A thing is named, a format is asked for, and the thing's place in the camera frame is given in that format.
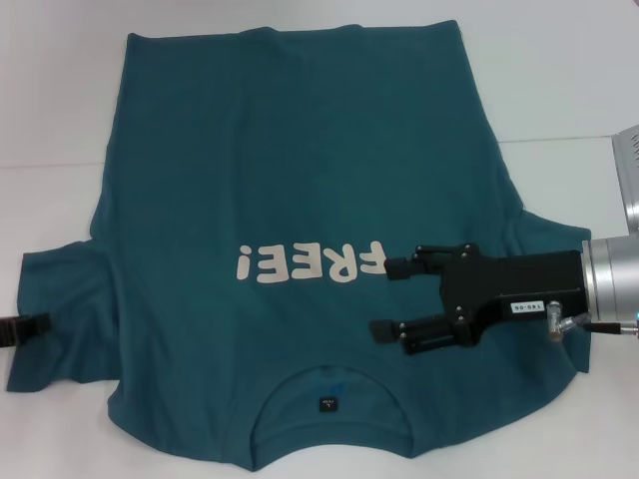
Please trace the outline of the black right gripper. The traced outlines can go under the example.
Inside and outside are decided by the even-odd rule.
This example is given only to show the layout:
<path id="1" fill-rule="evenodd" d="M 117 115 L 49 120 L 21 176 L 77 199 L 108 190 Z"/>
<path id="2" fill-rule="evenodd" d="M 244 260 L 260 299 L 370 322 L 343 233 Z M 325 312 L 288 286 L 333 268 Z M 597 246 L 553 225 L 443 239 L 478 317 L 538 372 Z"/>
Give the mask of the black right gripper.
<path id="1" fill-rule="evenodd" d="M 509 321 L 547 319 L 557 302 L 565 316 L 588 311 L 578 250 L 490 257 L 469 244 L 419 245 L 410 257 L 384 261 L 389 280 L 441 275 L 445 314 L 411 321 L 372 320 L 376 344 L 398 343 L 407 355 L 455 345 L 475 345 L 489 327 Z"/>

